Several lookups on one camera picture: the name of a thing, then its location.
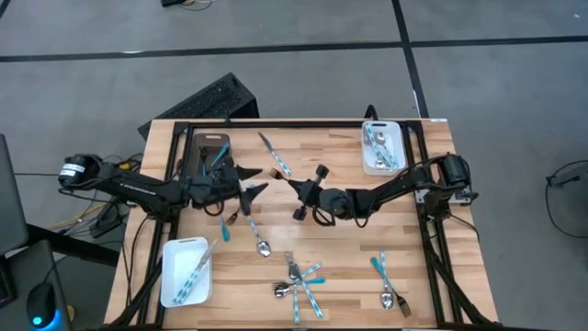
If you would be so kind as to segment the black computer mouse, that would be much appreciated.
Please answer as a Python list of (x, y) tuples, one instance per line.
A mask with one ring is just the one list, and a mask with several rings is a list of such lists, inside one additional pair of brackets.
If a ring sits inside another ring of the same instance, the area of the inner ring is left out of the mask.
[(42, 282), (29, 293), (26, 303), (28, 323), (35, 331), (46, 331), (59, 320), (55, 292), (51, 284)]

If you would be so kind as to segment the black stand beam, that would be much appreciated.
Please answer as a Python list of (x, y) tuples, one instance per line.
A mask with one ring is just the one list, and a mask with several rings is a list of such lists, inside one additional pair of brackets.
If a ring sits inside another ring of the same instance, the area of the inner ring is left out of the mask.
[(26, 245), (33, 245), (39, 241), (48, 241), (51, 250), (66, 256), (78, 257), (83, 260), (115, 267), (119, 261), (119, 252), (98, 244), (88, 243), (66, 235), (27, 224), (28, 241)]

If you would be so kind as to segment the white plastic bin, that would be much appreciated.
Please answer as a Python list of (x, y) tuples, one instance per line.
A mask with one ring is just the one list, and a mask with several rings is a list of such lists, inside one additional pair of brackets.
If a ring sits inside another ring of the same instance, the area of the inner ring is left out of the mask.
[[(396, 168), (376, 168), (376, 155), (367, 137), (366, 126), (371, 124), (375, 131), (381, 131), (386, 137), (386, 146), (396, 159)], [(363, 170), (369, 176), (391, 177), (407, 166), (401, 126), (395, 121), (367, 120), (362, 123), (361, 147)]]
[[(210, 242), (202, 236), (167, 242), (163, 251), (162, 286), (160, 304), (174, 308), (202, 304), (212, 294), (212, 254)], [(206, 262), (198, 270), (184, 299), (177, 300), (202, 258)]]

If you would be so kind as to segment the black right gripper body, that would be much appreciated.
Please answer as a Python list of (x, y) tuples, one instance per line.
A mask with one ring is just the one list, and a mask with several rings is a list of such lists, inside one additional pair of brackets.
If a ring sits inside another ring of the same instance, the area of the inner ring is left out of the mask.
[(309, 183), (302, 187), (298, 200), (302, 205), (293, 212), (293, 219), (303, 221), (307, 214), (307, 208), (316, 209), (320, 206), (320, 194), (322, 192), (321, 182), (327, 177), (329, 169), (324, 165), (318, 165), (316, 178), (307, 179)]

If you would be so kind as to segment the black power strip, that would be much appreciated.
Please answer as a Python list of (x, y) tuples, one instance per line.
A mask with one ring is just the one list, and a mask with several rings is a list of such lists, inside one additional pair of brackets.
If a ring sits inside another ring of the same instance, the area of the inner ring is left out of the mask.
[(98, 238), (122, 223), (119, 199), (111, 198), (107, 205), (97, 215), (96, 221), (90, 226), (90, 235)]

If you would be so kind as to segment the black table frame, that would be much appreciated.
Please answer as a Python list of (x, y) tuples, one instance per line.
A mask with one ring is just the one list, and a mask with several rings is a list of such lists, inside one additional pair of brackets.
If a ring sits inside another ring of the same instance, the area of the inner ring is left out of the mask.
[[(284, 158), (296, 179), (311, 177), (318, 165), (329, 169), (328, 187), (373, 188), (378, 177), (364, 173), (361, 165), (359, 120), (179, 120), (153, 122), (143, 152), (141, 172), (165, 178), (187, 159), (190, 136), (196, 132), (225, 133), (239, 166), (259, 168), (254, 178), (268, 187), (254, 200), (253, 218), (261, 237), (271, 247), (270, 257), (256, 250), (249, 221), (239, 220), (229, 242), (219, 241), (212, 256), (212, 294), (202, 304), (164, 308), (159, 286), (154, 286), (134, 325), (149, 329), (204, 330), (237, 328), (443, 328), (472, 330), (471, 311), (458, 304), (432, 264), (426, 261), (424, 240), (428, 226), (421, 221), (416, 201), (406, 196), (384, 205), (364, 228), (351, 221), (321, 227), (312, 219), (292, 217), (298, 207), (295, 193), (283, 181), (268, 175), (275, 163), (257, 134), (261, 132)], [(319, 262), (322, 267), (308, 279), (323, 277), (325, 283), (306, 283), (323, 318), (314, 312), (306, 292), (298, 288), (300, 324), (294, 324), (293, 290), (277, 298), (272, 284), (293, 282), (284, 253), (293, 253), (303, 273)], [(410, 305), (405, 318), (397, 304), (387, 310), (380, 302), (382, 278), (372, 257), (385, 252), (386, 271), (396, 292)]]

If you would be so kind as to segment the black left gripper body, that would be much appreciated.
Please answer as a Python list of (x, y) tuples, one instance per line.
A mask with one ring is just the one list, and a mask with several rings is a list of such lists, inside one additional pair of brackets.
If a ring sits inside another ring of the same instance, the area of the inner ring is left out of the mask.
[[(235, 167), (237, 165), (223, 165), (222, 167)], [(215, 178), (212, 175), (198, 176), (191, 178), (187, 183), (187, 195), (191, 199), (192, 207), (195, 209), (203, 209), (210, 205), (224, 202), (225, 200), (238, 199), (240, 203), (241, 213), (243, 215), (249, 215), (251, 213), (251, 204), (244, 204), (242, 202), (242, 189), (241, 182), (237, 177), (234, 186), (231, 189), (216, 189)]]

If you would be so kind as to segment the dark grey plastic bin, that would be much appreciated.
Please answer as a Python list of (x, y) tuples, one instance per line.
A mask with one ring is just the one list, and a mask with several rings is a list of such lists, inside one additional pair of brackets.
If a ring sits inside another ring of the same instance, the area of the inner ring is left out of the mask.
[(200, 147), (205, 147), (208, 152), (206, 159), (206, 170), (207, 174), (210, 169), (210, 163), (219, 152), (220, 148), (225, 144), (230, 144), (230, 151), (221, 160), (220, 164), (216, 169), (222, 166), (232, 166), (234, 164), (232, 160), (232, 148), (231, 140), (227, 134), (224, 133), (197, 133), (194, 135), (189, 149), (189, 155), (187, 158), (186, 175), (190, 177), (202, 176), (201, 175), (201, 161), (200, 161)]

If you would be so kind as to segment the grey monitor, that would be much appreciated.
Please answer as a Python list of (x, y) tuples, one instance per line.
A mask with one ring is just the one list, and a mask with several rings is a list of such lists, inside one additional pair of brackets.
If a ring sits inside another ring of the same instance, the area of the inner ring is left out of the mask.
[(25, 220), (6, 137), (0, 133), (0, 256), (28, 241)]

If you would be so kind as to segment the teal patterned handle knife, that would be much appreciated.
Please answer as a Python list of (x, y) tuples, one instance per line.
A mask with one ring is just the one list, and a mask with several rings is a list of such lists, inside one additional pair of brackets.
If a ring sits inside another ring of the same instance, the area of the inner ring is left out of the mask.
[(199, 260), (197, 266), (192, 270), (191, 274), (189, 275), (188, 279), (184, 283), (183, 287), (180, 289), (176, 297), (174, 298), (174, 303), (176, 304), (183, 304), (186, 300), (188, 294), (191, 292), (200, 271), (204, 268), (204, 266), (208, 263), (210, 257), (212, 256), (212, 252), (216, 247), (218, 240), (215, 239), (207, 248), (201, 259)]
[(285, 259), (288, 263), (288, 276), (289, 278), (294, 282), (294, 284), (296, 286), (300, 285), (302, 287), (302, 289), (306, 292), (307, 297), (311, 303), (311, 306), (314, 310), (314, 312), (316, 313), (317, 317), (319, 319), (323, 318), (323, 313), (322, 310), (320, 308), (320, 305), (316, 302), (313, 294), (311, 293), (310, 288), (308, 287), (308, 285), (304, 282), (304, 278), (308, 277), (310, 274), (312, 274), (313, 272), (315, 272), (316, 270), (318, 270), (321, 266), (322, 263), (319, 262), (317, 263), (315, 266), (313, 266), (312, 268), (310, 268), (309, 270), (307, 270), (305, 273), (302, 273), (300, 271), (300, 267), (299, 265), (295, 262), (294, 257), (293, 257), (293, 253), (290, 251), (286, 251), (284, 253)]
[(265, 137), (265, 135), (261, 132), (257, 133), (259, 135), (259, 137), (261, 138), (262, 142), (264, 143), (264, 145), (266, 146), (267, 150), (269, 151), (269, 153), (272, 154), (272, 156), (274, 157), (274, 159), (279, 163), (280, 167), (282, 168), (282, 170), (288, 175), (291, 176), (292, 172), (290, 170), (290, 168), (287, 166), (287, 164), (277, 155), (275, 149), (273, 148), (271, 142)]

